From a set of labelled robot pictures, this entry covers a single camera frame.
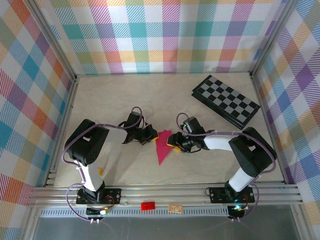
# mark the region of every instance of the light wooden surface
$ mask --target light wooden surface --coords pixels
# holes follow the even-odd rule
[[[212,75],[259,103],[247,73]],[[207,76],[207,73],[128,74],[81,78],[67,138],[83,119],[117,125],[127,119],[134,106],[142,108],[148,123],[158,132],[176,133],[176,116],[180,112],[195,116],[206,131],[239,131],[191,96],[192,89]],[[246,127],[254,127],[270,143],[261,109]],[[144,146],[138,142],[105,144],[97,162],[104,169],[106,185],[224,183],[239,168],[234,154],[224,150],[202,150],[194,154],[172,150],[159,166],[154,142]],[[278,165],[274,172],[260,178],[260,181],[281,180]],[[80,181],[74,166],[59,164],[55,186],[69,186]]]

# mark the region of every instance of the checkered wallpaper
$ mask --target checkered wallpaper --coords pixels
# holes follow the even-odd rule
[[[247,72],[285,5],[285,0],[37,2],[76,72],[87,75]]]
[[[289,181],[320,239],[319,0],[299,1],[257,83]]]
[[[0,240],[16,239],[55,145],[71,80],[23,0],[0,0]]]

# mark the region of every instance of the red block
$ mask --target red block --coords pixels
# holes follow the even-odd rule
[[[141,203],[141,211],[156,209],[156,203],[154,201]]]

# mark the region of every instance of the black and white checkered board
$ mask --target black and white checkered board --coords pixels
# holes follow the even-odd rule
[[[211,75],[192,91],[192,96],[241,130],[260,108],[258,104]]]

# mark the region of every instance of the pink cloth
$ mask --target pink cloth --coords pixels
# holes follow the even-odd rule
[[[172,149],[172,146],[167,145],[168,138],[172,135],[172,132],[170,130],[164,130],[158,132],[158,135],[159,137],[155,140],[155,146],[160,166]]]

